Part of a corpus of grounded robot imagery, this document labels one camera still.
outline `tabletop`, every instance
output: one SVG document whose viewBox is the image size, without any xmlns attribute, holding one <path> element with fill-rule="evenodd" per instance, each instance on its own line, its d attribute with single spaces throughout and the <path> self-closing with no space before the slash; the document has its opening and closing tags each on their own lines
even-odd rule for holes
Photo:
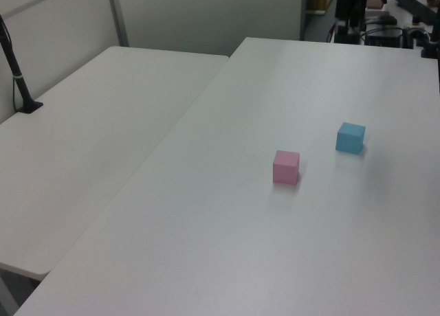
<svg viewBox="0 0 440 316">
<path fill-rule="evenodd" d="M 437 316 L 439 100 L 416 52 L 247 38 L 17 316 Z"/>
<path fill-rule="evenodd" d="M 227 61 L 112 47 L 0 125 L 0 268 L 41 280 Z"/>
</svg>

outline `cube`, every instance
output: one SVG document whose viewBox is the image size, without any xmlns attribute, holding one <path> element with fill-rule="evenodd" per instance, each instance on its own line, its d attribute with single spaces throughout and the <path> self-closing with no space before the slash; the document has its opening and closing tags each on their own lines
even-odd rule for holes
<svg viewBox="0 0 440 316">
<path fill-rule="evenodd" d="M 300 154 L 290 151 L 276 151 L 274 159 L 274 183 L 296 185 Z"/>
<path fill-rule="evenodd" d="M 364 135 L 365 126 L 348 122 L 342 123 L 338 131 L 338 138 L 336 139 L 336 150 L 357 155 L 362 150 Z"/>
</svg>

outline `microphone stand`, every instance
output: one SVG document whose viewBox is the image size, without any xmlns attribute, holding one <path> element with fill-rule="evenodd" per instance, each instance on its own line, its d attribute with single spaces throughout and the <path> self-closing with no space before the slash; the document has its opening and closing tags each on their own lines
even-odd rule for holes
<svg viewBox="0 0 440 316">
<path fill-rule="evenodd" d="M 21 97 L 23 98 L 23 107 L 21 107 L 18 112 L 32 113 L 38 108 L 43 106 L 43 103 L 34 101 L 29 94 L 28 87 L 26 86 L 25 79 L 21 73 L 20 66 L 15 58 L 14 51 L 12 50 L 12 41 L 10 39 L 8 29 L 6 28 L 5 22 L 0 15 L 0 43 L 3 51 L 8 60 L 9 66 L 14 76 L 14 81 L 19 88 Z"/>
</svg>

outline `floor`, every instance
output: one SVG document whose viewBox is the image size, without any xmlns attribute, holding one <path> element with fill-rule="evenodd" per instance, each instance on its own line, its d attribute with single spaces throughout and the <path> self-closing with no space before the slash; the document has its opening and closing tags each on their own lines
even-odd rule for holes
<svg viewBox="0 0 440 316">
<path fill-rule="evenodd" d="M 335 19 L 336 0 L 330 3 L 324 15 L 307 15 L 305 41 L 324 43 Z M 38 282 L 0 269 L 0 316 L 13 316 L 26 301 Z"/>
</svg>

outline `power cord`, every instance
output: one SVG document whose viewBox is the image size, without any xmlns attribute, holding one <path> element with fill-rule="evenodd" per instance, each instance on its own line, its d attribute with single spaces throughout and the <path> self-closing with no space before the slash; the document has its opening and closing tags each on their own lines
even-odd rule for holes
<svg viewBox="0 0 440 316">
<path fill-rule="evenodd" d="M 365 43 L 365 39 L 362 38 L 362 37 L 363 37 L 363 34 L 360 34 L 356 29 L 353 29 L 353 32 L 354 32 L 355 34 L 357 34 L 357 36 L 359 36 L 359 38 L 360 38 L 362 41 L 364 41 L 364 43 Z"/>
<path fill-rule="evenodd" d="M 17 113 L 17 108 L 15 107 L 15 78 L 12 77 L 12 104 L 14 105 L 14 111 Z"/>
<path fill-rule="evenodd" d="M 334 23 L 332 25 L 332 27 L 330 27 L 329 33 L 327 33 L 327 39 L 326 42 L 330 43 L 331 42 L 331 38 L 333 37 L 333 32 L 335 31 L 335 27 L 336 27 L 336 23 Z"/>
<path fill-rule="evenodd" d="M 360 36 L 368 36 L 369 34 L 380 32 L 380 31 L 387 31 L 387 30 L 400 30 L 403 31 L 401 27 L 379 27 L 377 29 L 372 29 L 367 32 L 362 33 Z"/>
<path fill-rule="evenodd" d="M 3 28 L 6 31 L 6 35 L 8 36 L 8 40 L 9 40 L 9 44 L 11 45 L 12 48 L 12 39 L 11 39 L 11 35 L 9 34 L 8 28 L 6 27 L 5 22 L 1 22 Z M 14 105 L 14 111 L 15 113 L 17 113 L 17 107 L 15 106 L 15 78 L 14 76 L 12 76 L 12 104 Z"/>
</svg>

